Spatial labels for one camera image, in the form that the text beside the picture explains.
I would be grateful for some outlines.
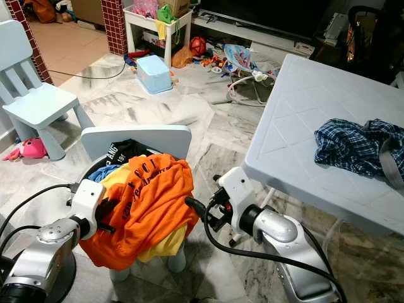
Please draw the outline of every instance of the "blue cloth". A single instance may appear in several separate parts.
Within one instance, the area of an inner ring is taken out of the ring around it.
[[[341,119],[327,121],[315,133],[318,149],[314,161],[360,175],[384,176],[379,151],[390,139],[389,152],[404,179],[404,129],[379,119],[365,126]]]
[[[94,182],[101,182],[102,180],[105,179],[111,172],[114,170],[118,169],[122,165],[114,164],[114,165],[108,165],[101,167],[97,169],[95,172],[93,172],[91,175],[88,176],[88,179]]]

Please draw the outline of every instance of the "tv stand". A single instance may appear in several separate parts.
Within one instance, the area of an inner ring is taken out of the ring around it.
[[[280,64],[287,54],[309,57],[307,54],[295,49],[295,44],[298,41],[277,37],[251,28],[238,27],[237,25],[220,21],[217,18],[202,17],[200,14],[197,17],[193,17],[191,22],[201,27],[252,40],[251,48],[269,55]]]

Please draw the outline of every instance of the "orange t-shirt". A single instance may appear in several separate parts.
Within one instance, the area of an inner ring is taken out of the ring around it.
[[[158,154],[134,157],[129,166],[126,183],[109,189],[108,198],[119,203],[102,220],[115,227],[116,232],[97,230],[90,239],[80,241],[96,266],[128,268],[139,253],[158,244],[173,230],[186,223],[187,237],[198,222],[197,214],[185,204],[194,188],[185,160]]]

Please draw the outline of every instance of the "orange bag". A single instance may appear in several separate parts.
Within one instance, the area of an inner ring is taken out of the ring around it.
[[[192,52],[189,50],[188,46],[184,46],[171,58],[171,65],[175,68],[183,68],[188,63],[192,62]]]
[[[41,23],[50,23],[56,20],[55,9],[49,0],[25,0],[24,15],[29,15],[31,10]]]
[[[109,200],[119,203],[102,220],[116,232],[97,230],[90,239],[80,241],[96,266],[129,268],[139,253],[160,243],[173,230],[187,224],[187,237],[198,222],[197,214],[185,204],[194,188],[185,160],[159,154],[134,157],[129,166],[131,173],[126,183],[109,189]]]

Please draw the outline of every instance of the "black cable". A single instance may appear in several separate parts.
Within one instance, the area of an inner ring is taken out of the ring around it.
[[[21,226],[18,227],[17,229],[14,229],[12,232],[10,232],[7,237],[4,239],[3,243],[0,246],[0,256],[3,255],[3,251],[4,248],[6,247],[8,241],[10,241],[10,239],[19,231],[23,230],[23,229],[39,229],[40,226],[36,226],[36,225],[25,225],[25,226]],[[3,285],[4,281],[3,281],[3,275],[0,272],[0,283],[1,285]]]
[[[327,266],[327,270],[329,271],[329,273],[331,275],[334,276],[333,270],[331,269],[330,262],[328,262],[327,256],[324,253],[323,248],[321,247],[321,245],[319,244],[317,239],[313,236],[313,234],[310,232],[310,230],[305,228],[305,226],[303,226],[303,225],[302,225],[302,227],[303,227],[304,232],[309,236],[310,240],[313,242],[314,246],[316,246],[316,250],[317,250],[318,254],[320,255],[321,259],[323,259],[323,262],[325,263],[325,265]]]
[[[345,294],[343,292],[343,289],[341,287],[341,285],[339,284],[339,282],[337,281],[337,279],[330,275],[329,273],[320,270],[319,268],[316,268],[314,266],[293,260],[293,259],[288,259],[288,258],[284,258],[281,256],[276,256],[273,254],[264,254],[261,252],[255,252],[255,251],[243,251],[241,249],[234,249],[234,248],[230,248],[224,245],[221,245],[219,242],[217,242],[215,240],[215,238],[213,238],[212,234],[210,233],[210,229],[209,229],[209,225],[208,225],[208,214],[211,210],[211,208],[214,206],[215,203],[209,203],[208,207],[206,208],[206,213],[204,216],[204,220],[203,220],[203,225],[205,227],[205,232],[206,235],[208,236],[209,241],[216,246],[217,248],[219,248],[221,251],[224,251],[226,253],[229,254],[236,254],[238,256],[244,256],[244,257],[250,257],[250,258],[258,258],[258,259],[265,259],[265,260],[270,260],[270,261],[274,261],[274,262],[279,262],[279,263],[285,263],[285,264],[289,264],[292,266],[296,266],[299,268],[302,268],[304,270],[308,270],[311,271],[313,273],[316,273],[326,279],[328,279],[332,284],[335,285],[337,291],[340,293],[340,297],[341,297],[341,301],[342,303],[347,303],[347,298],[345,297]]]
[[[49,186],[39,192],[37,192],[36,194],[33,194],[32,196],[30,196],[28,199],[24,200],[23,202],[21,202],[16,208],[14,208],[14,210],[7,216],[7,218],[5,219],[5,221],[3,222],[3,224],[0,227],[0,238],[1,235],[3,234],[4,230],[6,229],[6,226],[8,224],[8,222],[11,220],[11,217],[17,212],[17,210],[19,210],[21,207],[23,207],[24,205],[26,205],[29,201],[31,201],[32,199],[36,198],[37,196],[39,196],[40,194],[43,194],[46,191],[50,191],[51,189],[54,188],[58,188],[58,187],[67,187],[70,188],[70,184],[58,184],[58,185],[53,185],[53,186]]]
[[[106,80],[106,79],[115,78],[115,77],[119,76],[120,74],[122,74],[122,72],[125,69],[125,66],[126,66],[126,62],[124,63],[124,66],[123,66],[122,70],[119,73],[117,73],[115,76],[106,77],[106,78],[92,78],[92,77],[86,77],[86,76],[79,76],[78,74],[68,74],[68,73],[63,73],[62,71],[52,71],[50,69],[48,71],[52,71],[54,73],[59,73],[59,74],[66,74],[68,76],[74,76],[74,77],[79,77],[79,78],[84,78],[84,79]]]

